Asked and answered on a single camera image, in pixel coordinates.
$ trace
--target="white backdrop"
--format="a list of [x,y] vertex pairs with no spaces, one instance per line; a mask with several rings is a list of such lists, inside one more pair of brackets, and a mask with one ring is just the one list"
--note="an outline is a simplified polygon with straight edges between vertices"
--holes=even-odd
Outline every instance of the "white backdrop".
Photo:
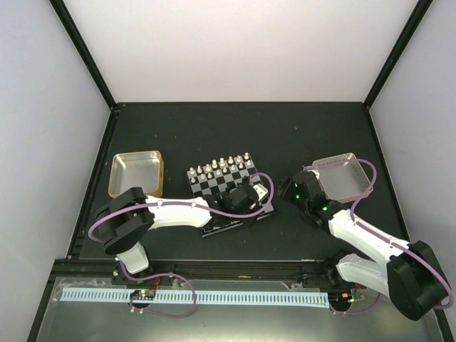
[[0,340],[26,341],[66,257],[109,109],[49,1],[0,11]]
[[[371,111],[410,237],[434,249],[453,290],[455,13],[453,0],[432,3]],[[456,336],[456,306],[445,314]]]
[[117,101],[362,101],[417,0],[66,0]]

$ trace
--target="aluminum tray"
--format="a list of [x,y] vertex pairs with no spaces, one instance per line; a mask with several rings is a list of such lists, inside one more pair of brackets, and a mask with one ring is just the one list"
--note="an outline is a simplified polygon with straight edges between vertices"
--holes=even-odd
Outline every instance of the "aluminum tray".
[[120,153],[113,158],[108,194],[116,198],[131,187],[142,187],[146,195],[161,197],[163,159],[158,151]]
[[[315,160],[312,166],[318,167],[331,162],[352,159],[356,159],[353,153],[345,153],[343,155]],[[370,184],[359,162],[345,162],[334,165],[333,167],[325,167],[318,171],[320,172],[320,186],[326,193],[326,197],[342,203],[356,200]]]

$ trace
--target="purple cable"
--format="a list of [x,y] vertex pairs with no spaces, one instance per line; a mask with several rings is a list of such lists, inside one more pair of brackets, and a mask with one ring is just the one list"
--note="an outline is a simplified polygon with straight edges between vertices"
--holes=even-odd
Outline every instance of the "purple cable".
[[367,187],[366,190],[364,190],[364,192],[359,196],[359,198],[351,205],[351,208],[350,208],[350,217],[351,217],[351,219],[359,227],[363,228],[364,230],[366,230],[367,232],[371,233],[375,237],[379,238],[383,242],[385,242],[387,244],[390,244],[391,246],[400,249],[402,252],[406,253],[407,255],[411,256],[416,261],[418,261],[420,264],[422,264],[443,285],[443,287],[445,288],[446,292],[448,293],[448,299],[449,299],[448,303],[446,303],[445,305],[436,305],[436,306],[434,306],[434,309],[449,309],[449,308],[451,308],[453,306],[453,304],[455,303],[455,295],[453,294],[453,291],[452,291],[450,285],[445,281],[445,279],[437,271],[434,270],[434,268],[432,266],[430,266],[423,258],[418,256],[417,254],[411,252],[409,249],[406,249],[405,247],[402,247],[399,244],[396,244],[395,242],[391,242],[389,239],[387,239],[387,238],[383,237],[382,235],[380,235],[379,233],[373,231],[371,228],[367,227],[366,225],[362,224],[361,222],[355,221],[355,208],[356,208],[356,206],[358,205],[358,203],[363,198],[366,198],[369,195],[370,190],[373,189],[373,185],[375,184],[375,181],[377,180],[377,169],[375,168],[374,164],[372,164],[368,160],[356,158],[356,159],[350,159],[350,160],[342,160],[342,161],[338,161],[338,162],[330,162],[328,164],[325,164],[325,165],[322,165],[322,166],[318,166],[318,167],[313,167],[313,166],[305,167],[304,169],[305,170],[320,170],[320,169],[324,169],[326,167],[330,167],[330,166],[334,166],[334,165],[338,165],[338,164],[343,164],[345,162],[362,162],[363,164],[367,164],[372,169],[372,173],[373,173],[372,181],[370,182],[370,185]]
[[335,314],[341,314],[341,315],[344,315],[344,316],[357,316],[357,315],[362,315],[362,314],[366,314],[368,312],[371,312],[380,302],[381,302],[381,299],[382,299],[382,295],[381,294],[378,294],[377,296],[377,299],[375,300],[375,303],[372,304],[371,306],[369,306],[368,308],[364,309],[364,310],[361,310],[361,311],[357,311],[357,312],[350,312],[350,311],[337,311],[335,310],[335,308],[329,304],[329,308],[332,310],[332,312],[334,312]]
[[[213,212],[213,213],[221,215],[221,216],[231,217],[233,219],[248,219],[250,217],[257,216],[258,214],[261,214],[264,210],[266,210],[266,208],[271,204],[272,197],[274,196],[274,183],[272,182],[272,179],[270,178],[270,176],[268,176],[266,173],[263,173],[263,172],[257,172],[257,173],[254,173],[250,177],[254,177],[254,176],[261,176],[261,177],[266,178],[269,182],[270,189],[269,189],[269,197],[268,197],[267,202],[263,205],[263,207],[261,207],[257,211],[252,212],[250,214],[246,214],[246,215],[230,214],[228,212],[221,212],[216,209],[205,207],[204,205],[193,204],[193,203],[189,203],[189,202],[180,202],[180,201],[163,202],[161,205],[162,206],[167,206],[167,205],[179,206],[180,205],[180,206],[185,206],[185,207],[195,206],[196,208],[204,209],[204,210],[207,210],[208,212]],[[158,203],[138,204],[138,205],[133,205],[131,207],[126,207],[126,208],[120,209],[117,212],[113,212],[113,213],[103,217],[102,219],[99,219],[94,224],[92,224],[92,226],[88,230],[88,237],[90,237],[94,241],[102,242],[99,238],[97,238],[96,236],[93,235],[93,232],[95,231],[95,229],[98,226],[100,226],[101,224],[105,223],[106,221],[108,221],[116,216],[125,214],[126,212],[131,212],[133,210],[139,210],[139,209],[148,208],[148,207],[157,207],[157,206],[158,206]]]
[[[119,261],[119,262],[120,262],[120,267],[122,268],[123,274],[129,280],[144,281],[144,280],[151,280],[151,279],[155,279],[155,278],[161,278],[162,276],[173,276],[175,278],[183,280],[190,287],[190,291],[192,291],[192,295],[193,295],[192,308],[187,313],[184,313],[183,315],[172,315],[171,313],[168,314],[168,313],[164,313],[164,312],[160,312],[160,311],[156,311],[156,310],[142,309],[144,312],[148,312],[149,314],[155,314],[158,316],[163,316],[163,317],[168,317],[168,318],[187,318],[188,316],[193,314],[195,312],[195,310],[197,309],[197,294],[195,292],[195,289],[193,289],[193,286],[191,285],[191,283],[185,277],[180,276],[179,274],[174,274],[174,273],[159,273],[159,274],[153,274],[152,276],[146,276],[144,278],[135,278],[128,273],[124,263],[121,261]],[[132,297],[130,300],[130,303],[129,303],[130,308],[133,310],[135,310],[135,309],[141,310],[141,309],[135,308],[133,306],[134,299],[135,299],[135,297]]]

